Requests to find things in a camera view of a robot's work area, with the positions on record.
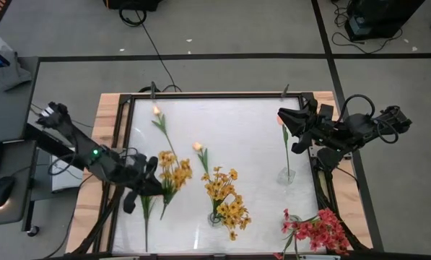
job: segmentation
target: wheel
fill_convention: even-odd
[[[40,231],[40,228],[38,226],[33,225],[32,227],[30,227],[30,230],[27,231],[26,233],[28,236],[33,237],[33,236],[37,235],[39,233],[39,231]]]

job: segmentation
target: black equipment box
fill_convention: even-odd
[[[105,6],[109,9],[119,9],[124,3],[134,2],[135,5],[133,6],[138,6],[138,8],[136,8],[137,10],[154,12],[161,1],[162,0],[103,0],[103,3],[105,3]]]

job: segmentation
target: wooden table frame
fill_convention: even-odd
[[[189,95],[276,95],[279,97],[280,92],[199,92],[199,93],[163,93],[158,94],[160,97],[184,98]],[[129,129],[127,123],[131,121],[132,113],[129,109],[133,108],[129,103],[131,95],[149,96],[149,93],[116,93],[102,94],[97,109],[95,125],[92,132],[92,139],[98,144],[105,144],[109,147],[123,147],[128,142]],[[331,91],[313,92],[315,99],[318,101],[318,107],[321,104],[332,105],[334,107],[333,120],[339,117],[334,95]],[[339,167],[348,173],[354,174],[351,160],[343,160]],[[84,172],[84,179],[90,176],[88,171]],[[365,211],[363,209],[360,191],[353,178],[341,172],[334,170],[333,179],[329,196],[328,185],[323,178],[323,174],[319,175],[321,186],[327,197],[335,199],[339,214],[349,229],[356,235],[361,243],[367,247],[372,247],[372,240],[367,226]],[[71,252],[77,248],[82,240],[87,236],[93,225],[98,219],[100,210],[105,206],[106,201],[113,193],[113,186],[104,186],[97,178],[91,178],[85,182],[77,198],[77,204],[72,220],[71,230],[69,231],[69,239],[66,246],[66,252]],[[110,216],[109,220],[103,227],[101,236],[96,240],[96,243],[89,251],[103,252],[112,249],[113,232],[110,229],[115,229],[115,223],[111,222],[111,217],[114,219],[117,215],[117,210]]]

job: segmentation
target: table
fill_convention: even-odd
[[[16,181],[12,193],[6,204],[0,207],[0,225],[20,221],[27,209],[28,185],[35,168],[35,148],[34,141],[24,141],[3,144],[0,149],[2,156],[0,178],[27,168],[14,175]]]
[[[31,72],[32,78],[36,78],[37,58],[20,58],[19,62],[23,69]],[[0,90],[0,142],[24,137],[34,88],[35,80],[32,80],[6,92]]]
[[[314,92],[313,94],[319,105],[327,104],[336,107],[336,102],[332,92]],[[116,122],[118,122],[119,119],[117,118],[119,103],[122,102],[124,102],[124,100],[121,100],[120,93],[101,95],[92,132],[92,138],[98,144],[105,144],[109,147],[115,146],[113,145],[113,136],[115,134],[114,130],[117,124]],[[128,104],[125,104],[121,114],[120,126],[118,127],[118,140],[116,140],[117,147],[122,146],[123,139],[126,136],[125,125],[128,115]],[[338,111],[337,109],[334,109],[334,120],[338,117]],[[351,174],[354,173],[352,161],[350,160],[342,161],[339,167]],[[85,171],[84,178],[88,176],[90,176],[90,173]],[[367,247],[372,247],[372,241],[360,193],[354,179],[339,170],[335,170],[333,172],[333,176],[334,192],[339,213],[343,221],[345,221],[347,226],[363,244]],[[103,184],[96,178],[89,179],[80,190],[74,212],[74,219],[69,231],[66,252],[71,252],[77,248],[95,224],[100,211],[100,205],[102,204],[102,194]],[[110,245],[108,245],[108,231],[110,229],[110,224],[110,221],[108,221],[103,228],[99,242],[99,251],[107,251],[110,248]]]

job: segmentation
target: red flower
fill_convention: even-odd
[[[273,253],[273,256],[275,256],[277,259],[282,259],[282,253]]]
[[[318,242],[316,242],[316,241],[314,241],[314,240],[312,240],[312,241],[310,242],[310,249],[311,249],[311,250],[316,251],[316,249],[318,249],[318,247],[319,247],[319,243],[318,243]]]
[[[287,233],[287,231],[289,230],[289,227],[291,226],[291,222],[284,222],[283,224],[282,224],[282,229],[281,229],[281,231],[283,232],[283,233]]]
[[[295,230],[298,229],[299,228],[299,223],[297,221],[294,221],[292,223],[292,228],[295,229]]]
[[[287,219],[289,217],[287,209],[284,210],[284,217]],[[321,209],[317,217],[319,218],[307,222],[285,222],[282,232],[285,233],[292,227],[298,240],[310,238],[311,250],[316,251],[319,247],[325,246],[338,254],[345,254],[350,244],[337,216],[330,209]]]
[[[297,237],[298,240],[304,240],[307,238],[307,234],[298,232],[295,234],[295,237]]]
[[[289,210],[288,209],[284,210],[284,219],[289,220]]]

